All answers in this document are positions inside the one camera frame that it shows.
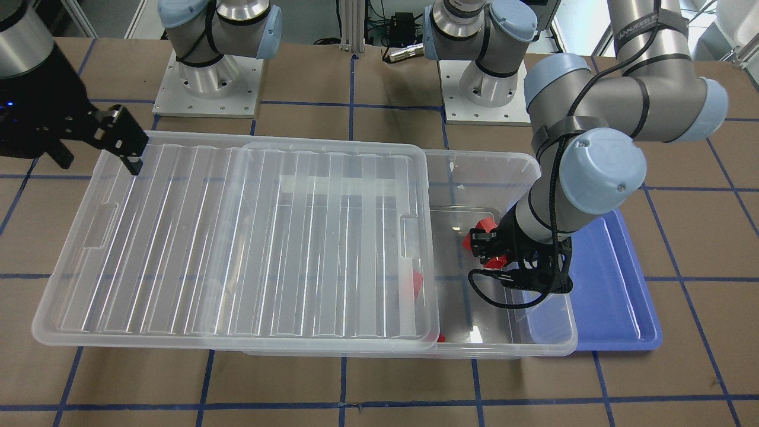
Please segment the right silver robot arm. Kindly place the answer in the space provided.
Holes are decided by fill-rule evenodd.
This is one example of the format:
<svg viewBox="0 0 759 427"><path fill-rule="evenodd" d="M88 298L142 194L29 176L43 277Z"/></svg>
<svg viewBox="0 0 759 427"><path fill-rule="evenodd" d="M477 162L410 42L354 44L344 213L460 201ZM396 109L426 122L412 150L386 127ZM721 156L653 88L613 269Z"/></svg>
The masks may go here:
<svg viewBox="0 0 759 427"><path fill-rule="evenodd" d="M228 57L271 59L281 43L282 11L269 1L161 1L158 13L184 69L222 70L214 89L186 78L196 97L217 97L235 85ZM82 141L119 158L132 175L141 172L148 136L125 106L98 109L90 102L29 2L2 2L1 38L3 157L48 155L69 168L74 155L64 141Z"/></svg>

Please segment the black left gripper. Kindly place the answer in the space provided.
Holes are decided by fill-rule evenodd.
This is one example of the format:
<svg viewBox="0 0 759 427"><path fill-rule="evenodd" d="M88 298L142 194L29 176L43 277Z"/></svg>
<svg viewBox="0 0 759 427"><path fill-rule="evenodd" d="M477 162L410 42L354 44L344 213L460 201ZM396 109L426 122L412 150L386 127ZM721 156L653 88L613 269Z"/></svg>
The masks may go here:
<svg viewBox="0 0 759 427"><path fill-rule="evenodd" d="M539 294L569 294L573 280L569 273L572 261L572 238L543 244L529 238L516 222L502 222L498 236L504 238L506 257L516 268L505 273L501 284L507 289L539 292Z"/></svg>

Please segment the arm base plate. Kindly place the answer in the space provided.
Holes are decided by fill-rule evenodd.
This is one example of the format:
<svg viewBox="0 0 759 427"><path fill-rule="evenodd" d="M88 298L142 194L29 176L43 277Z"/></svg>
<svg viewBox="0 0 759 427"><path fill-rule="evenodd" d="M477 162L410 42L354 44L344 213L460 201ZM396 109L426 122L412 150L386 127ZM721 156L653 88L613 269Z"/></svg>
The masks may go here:
<svg viewBox="0 0 759 427"><path fill-rule="evenodd" d="M530 124L524 100L524 62L507 78L485 75L472 60L439 60L438 66L448 124Z"/></svg>
<svg viewBox="0 0 759 427"><path fill-rule="evenodd" d="M171 52L152 112L162 117L253 119L265 63L224 56L216 64L194 68Z"/></svg>

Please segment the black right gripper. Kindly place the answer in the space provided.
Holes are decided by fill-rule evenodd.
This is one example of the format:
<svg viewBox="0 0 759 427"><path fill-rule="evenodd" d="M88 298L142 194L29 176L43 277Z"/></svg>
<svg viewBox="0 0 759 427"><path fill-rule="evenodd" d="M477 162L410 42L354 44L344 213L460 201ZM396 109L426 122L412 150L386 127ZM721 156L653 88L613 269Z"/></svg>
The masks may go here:
<svg viewBox="0 0 759 427"><path fill-rule="evenodd" d="M141 172L148 135L126 106L93 107L58 45L32 70L2 78L1 87L3 157L33 159L47 154L60 168L69 168L74 155L62 139L84 140L119 158L130 175Z"/></svg>

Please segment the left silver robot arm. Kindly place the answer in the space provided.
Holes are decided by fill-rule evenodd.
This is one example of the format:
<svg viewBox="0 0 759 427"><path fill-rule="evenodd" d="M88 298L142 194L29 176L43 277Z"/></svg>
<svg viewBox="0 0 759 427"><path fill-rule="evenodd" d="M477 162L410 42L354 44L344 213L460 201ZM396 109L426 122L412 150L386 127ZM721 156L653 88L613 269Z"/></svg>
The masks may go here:
<svg viewBox="0 0 759 427"><path fill-rule="evenodd" d="M695 75L678 1L607 5L615 66L594 74L583 57L559 52L524 78L540 178L496 227L467 235L481 263L467 279L493 306L512 308L490 299L476 276L536 292L528 307L571 292L572 235L618 208L645 179L636 141L701 141L728 113L726 89Z"/></svg>

